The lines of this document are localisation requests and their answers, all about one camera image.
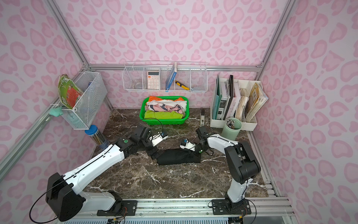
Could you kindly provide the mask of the black shorts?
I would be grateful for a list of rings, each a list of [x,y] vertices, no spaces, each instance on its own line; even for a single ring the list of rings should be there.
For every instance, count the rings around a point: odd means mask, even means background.
[[[200,163],[201,154],[191,150],[183,149],[168,149],[163,152],[158,158],[158,165],[173,165],[183,163]]]

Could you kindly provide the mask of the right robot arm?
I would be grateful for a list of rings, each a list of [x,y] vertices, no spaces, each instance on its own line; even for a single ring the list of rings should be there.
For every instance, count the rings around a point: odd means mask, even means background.
[[[208,149],[215,149],[225,155],[232,176],[227,196],[232,203],[243,201],[249,183],[261,172],[261,165],[250,144],[210,133],[206,127],[198,128],[196,133],[199,138],[199,143],[195,146],[196,152],[202,153]]]

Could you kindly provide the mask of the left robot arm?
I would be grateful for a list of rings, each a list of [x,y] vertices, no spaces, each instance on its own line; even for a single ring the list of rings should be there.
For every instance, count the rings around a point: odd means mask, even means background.
[[[158,158],[161,151],[157,145],[167,138],[164,130],[154,135],[150,128],[137,126],[132,134],[119,137],[115,143],[78,168],[64,175],[53,174],[48,179],[46,203],[61,222],[90,211],[101,216],[124,215],[129,208],[118,193],[112,190],[86,193],[84,189],[110,167],[140,150],[146,151],[152,159]]]

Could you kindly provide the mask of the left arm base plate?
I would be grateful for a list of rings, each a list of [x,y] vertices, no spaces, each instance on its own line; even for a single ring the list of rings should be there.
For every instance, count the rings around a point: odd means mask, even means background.
[[[135,216],[137,205],[137,200],[117,200],[110,209],[98,210],[97,216]]]

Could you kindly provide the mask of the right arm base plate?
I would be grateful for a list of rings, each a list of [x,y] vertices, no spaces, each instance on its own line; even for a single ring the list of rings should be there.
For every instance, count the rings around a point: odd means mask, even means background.
[[[241,215],[246,216],[252,214],[249,201],[243,199],[237,203],[226,199],[213,199],[208,204],[213,210],[214,215]]]

